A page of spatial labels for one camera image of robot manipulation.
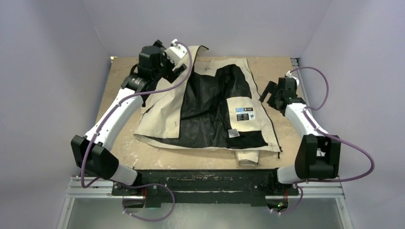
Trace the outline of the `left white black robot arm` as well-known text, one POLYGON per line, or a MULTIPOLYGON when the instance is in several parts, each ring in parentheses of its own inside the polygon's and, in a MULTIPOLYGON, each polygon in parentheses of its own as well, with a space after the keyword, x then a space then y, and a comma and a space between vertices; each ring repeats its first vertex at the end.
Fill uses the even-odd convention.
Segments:
POLYGON ((142 182, 137 179, 137 171, 120 163, 111 153, 113 144, 149 95, 175 89, 190 76, 191 71, 192 53, 183 43, 175 42, 167 49, 159 44, 143 47, 139 62, 131 68, 107 111, 83 136, 75 135, 71 140, 83 188, 93 183, 85 183, 85 174, 90 173, 96 179, 121 183, 130 195, 141 192, 142 182))

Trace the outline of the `beige jacket with black lining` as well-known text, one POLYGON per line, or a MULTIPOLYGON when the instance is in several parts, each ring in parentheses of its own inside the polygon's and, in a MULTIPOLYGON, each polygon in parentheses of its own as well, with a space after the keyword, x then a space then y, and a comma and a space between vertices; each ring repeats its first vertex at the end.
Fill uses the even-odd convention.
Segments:
POLYGON ((238 160, 247 155, 255 164, 260 151, 280 153, 248 60, 197 60, 205 51, 192 46, 188 79, 146 100, 134 137, 166 149, 232 150, 238 160))

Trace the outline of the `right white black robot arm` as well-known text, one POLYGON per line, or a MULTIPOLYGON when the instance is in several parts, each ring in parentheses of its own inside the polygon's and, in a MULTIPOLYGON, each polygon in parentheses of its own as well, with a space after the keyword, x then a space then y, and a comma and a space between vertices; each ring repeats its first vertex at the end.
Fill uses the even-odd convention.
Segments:
POLYGON ((277 176, 268 181, 268 188, 274 194, 284 191, 287 184, 310 179, 333 179, 338 176, 341 143, 336 135, 327 137, 327 132, 308 113, 308 106, 297 95, 297 88, 296 79, 280 77, 278 82, 268 82, 259 99, 263 102, 269 95, 267 104, 280 111, 301 137, 294 164, 279 168, 277 176))

